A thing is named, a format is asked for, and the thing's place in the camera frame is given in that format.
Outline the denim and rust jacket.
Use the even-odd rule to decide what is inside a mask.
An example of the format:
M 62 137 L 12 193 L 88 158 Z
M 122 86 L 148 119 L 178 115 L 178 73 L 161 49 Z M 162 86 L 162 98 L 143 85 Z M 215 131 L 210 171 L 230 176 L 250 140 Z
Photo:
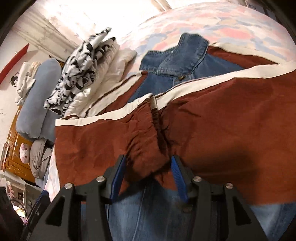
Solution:
M 99 110 L 56 121 L 60 184 L 86 184 L 125 155 L 119 201 L 106 208 L 114 240 L 184 240 L 193 208 L 176 190 L 177 155 L 209 183 L 233 184 L 279 240 L 295 217 L 295 62 L 182 34 L 140 67 Z

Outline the white clothes on blanket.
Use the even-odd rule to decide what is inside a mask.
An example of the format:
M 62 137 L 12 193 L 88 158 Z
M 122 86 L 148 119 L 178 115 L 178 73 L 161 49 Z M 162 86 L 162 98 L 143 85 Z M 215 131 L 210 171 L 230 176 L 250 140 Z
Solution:
M 22 106 L 24 104 L 27 95 L 36 81 L 35 75 L 40 65 L 40 61 L 35 61 L 32 63 L 24 62 L 22 64 L 16 85 L 15 104 L 17 106 Z

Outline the orange wooden headboard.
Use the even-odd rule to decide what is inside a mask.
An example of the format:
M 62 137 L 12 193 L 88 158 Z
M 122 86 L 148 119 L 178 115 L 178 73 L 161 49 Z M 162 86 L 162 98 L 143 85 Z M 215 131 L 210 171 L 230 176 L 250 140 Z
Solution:
M 8 171 L 25 181 L 35 183 L 35 178 L 32 175 L 30 165 L 24 164 L 20 159 L 21 144 L 27 144 L 29 147 L 32 145 L 31 141 L 25 139 L 16 131 L 16 121 L 21 108 L 21 106 L 18 107 L 11 124 L 8 137 L 4 143 L 1 155 L 1 170 L 3 172 Z

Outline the pink plush toy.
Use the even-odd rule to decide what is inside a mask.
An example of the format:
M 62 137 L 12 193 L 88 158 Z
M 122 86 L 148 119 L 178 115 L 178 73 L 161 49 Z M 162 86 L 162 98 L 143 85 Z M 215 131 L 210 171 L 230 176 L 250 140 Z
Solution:
M 30 146 L 28 144 L 22 143 L 20 146 L 20 160 L 23 164 L 29 164 L 30 161 Z

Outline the blue folded blanket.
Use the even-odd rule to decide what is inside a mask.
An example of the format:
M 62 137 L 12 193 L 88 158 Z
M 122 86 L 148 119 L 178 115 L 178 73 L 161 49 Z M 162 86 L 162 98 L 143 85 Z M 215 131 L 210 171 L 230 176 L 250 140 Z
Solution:
M 60 116 L 44 109 L 61 75 L 61 66 L 56 59 L 44 61 L 37 69 L 35 83 L 18 114 L 16 131 L 29 141 L 44 138 L 55 142 L 55 120 Z

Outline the black white lettered folded garment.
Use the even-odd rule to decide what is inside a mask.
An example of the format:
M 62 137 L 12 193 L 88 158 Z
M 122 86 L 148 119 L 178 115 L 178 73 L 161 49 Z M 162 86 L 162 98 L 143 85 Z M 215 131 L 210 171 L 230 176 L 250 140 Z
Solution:
M 74 97 L 95 81 L 96 68 L 107 50 L 116 40 L 103 39 L 111 31 L 110 27 L 100 33 L 90 35 L 68 57 L 57 85 L 44 102 L 44 109 L 63 116 Z

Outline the white folded puffer coat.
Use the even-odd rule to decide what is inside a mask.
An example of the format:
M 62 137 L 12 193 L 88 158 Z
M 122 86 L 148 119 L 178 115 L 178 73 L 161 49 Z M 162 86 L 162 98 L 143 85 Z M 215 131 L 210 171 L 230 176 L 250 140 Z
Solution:
M 120 83 L 127 64 L 136 55 L 135 50 L 130 48 L 121 50 L 118 44 L 112 45 L 96 68 L 94 83 L 74 97 L 64 116 L 74 114 L 85 117 L 87 111 L 91 109 L 96 101 Z

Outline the sheer floral curtain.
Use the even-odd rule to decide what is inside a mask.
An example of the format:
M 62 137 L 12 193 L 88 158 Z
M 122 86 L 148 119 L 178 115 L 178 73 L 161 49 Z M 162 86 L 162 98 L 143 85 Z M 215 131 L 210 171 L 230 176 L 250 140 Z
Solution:
M 171 9 L 167 1 L 36 1 L 13 30 L 38 49 L 65 60 L 90 35 L 110 27 L 119 43 L 145 20 Z

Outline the pastel patchwork bed cover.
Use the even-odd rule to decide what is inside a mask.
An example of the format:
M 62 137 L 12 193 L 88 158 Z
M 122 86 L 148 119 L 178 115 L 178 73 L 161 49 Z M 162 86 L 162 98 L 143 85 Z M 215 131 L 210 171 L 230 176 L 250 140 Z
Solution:
M 269 17 L 226 2 L 194 4 L 161 14 L 126 38 L 125 46 L 137 47 L 138 57 L 129 75 L 111 90 L 126 80 L 135 83 L 144 75 L 140 65 L 147 52 L 166 51 L 177 46 L 182 34 L 201 36 L 209 45 L 229 44 L 275 56 L 278 61 L 295 62 L 295 44 L 285 28 Z M 100 99 L 85 117 L 90 111 L 99 110 Z M 50 197 L 55 197 L 61 186 L 54 147 L 45 188 Z

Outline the cartoon face wall sticker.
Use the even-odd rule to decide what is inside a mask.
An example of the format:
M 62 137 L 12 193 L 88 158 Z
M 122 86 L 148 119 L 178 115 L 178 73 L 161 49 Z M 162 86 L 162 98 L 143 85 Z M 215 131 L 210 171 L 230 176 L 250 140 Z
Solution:
M 11 77 L 11 79 L 10 79 L 11 86 L 13 86 L 13 87 L 16 87 L 17 86 L 18 77 L 19 77 L 19 73 L 18 72 Z

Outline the red wall shelf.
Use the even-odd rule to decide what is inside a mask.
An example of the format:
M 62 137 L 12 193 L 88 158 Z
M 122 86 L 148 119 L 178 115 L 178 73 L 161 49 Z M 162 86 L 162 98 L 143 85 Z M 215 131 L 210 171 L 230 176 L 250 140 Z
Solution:
M 20 59 L 27 53 L 30 44 L 25 45 L 15 56 L 9 61 L 9 63 L 3 68 L 0 73 L 0 84 L 3 82 L 5 77 L 11 71 L 11 69 L 20 61 Z

